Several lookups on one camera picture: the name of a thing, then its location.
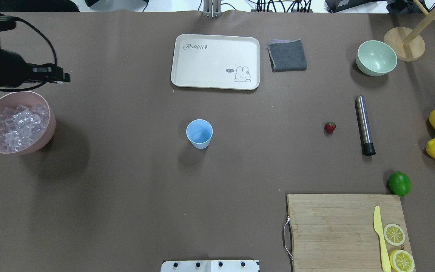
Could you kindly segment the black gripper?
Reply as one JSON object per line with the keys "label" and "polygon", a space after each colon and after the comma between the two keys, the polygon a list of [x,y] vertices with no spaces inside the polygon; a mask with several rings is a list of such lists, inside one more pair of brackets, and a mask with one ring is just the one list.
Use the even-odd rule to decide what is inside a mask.
{"label": "black gripper", "polygon": [[[29,82],[29,65],[21,55],[0,49],[0,87],[16,88]],[[32,81],[45,83],[71,82],[69,73],[57,65],[35,65]]]}

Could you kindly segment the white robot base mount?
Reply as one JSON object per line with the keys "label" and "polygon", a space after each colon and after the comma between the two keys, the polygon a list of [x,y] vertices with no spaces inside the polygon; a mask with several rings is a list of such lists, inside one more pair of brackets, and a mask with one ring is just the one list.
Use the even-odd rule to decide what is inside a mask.
{"label": "white robot base mount", "polygon": [[173,260],[165,261],[161,272],[260,272],[257,260]]}

